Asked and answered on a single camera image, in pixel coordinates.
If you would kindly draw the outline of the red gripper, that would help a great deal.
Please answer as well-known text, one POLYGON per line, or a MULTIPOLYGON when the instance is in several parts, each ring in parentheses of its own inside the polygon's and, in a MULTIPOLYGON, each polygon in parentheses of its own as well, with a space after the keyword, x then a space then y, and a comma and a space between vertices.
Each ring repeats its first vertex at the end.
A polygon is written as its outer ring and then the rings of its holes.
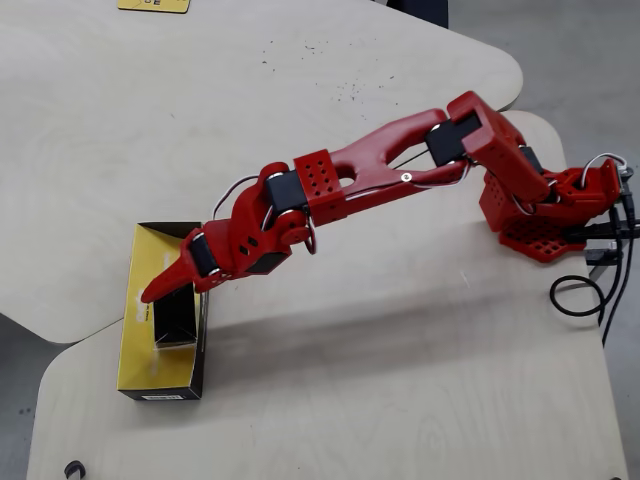
POLYGON ((194 229, 179 245, 177 259, 141 295, 153 303, 193 283, 198 293, 253 275, 267 275, 290 255, 290 247, 264 242, 258 233, 231 232, 230 220, 212 220, 194 229))

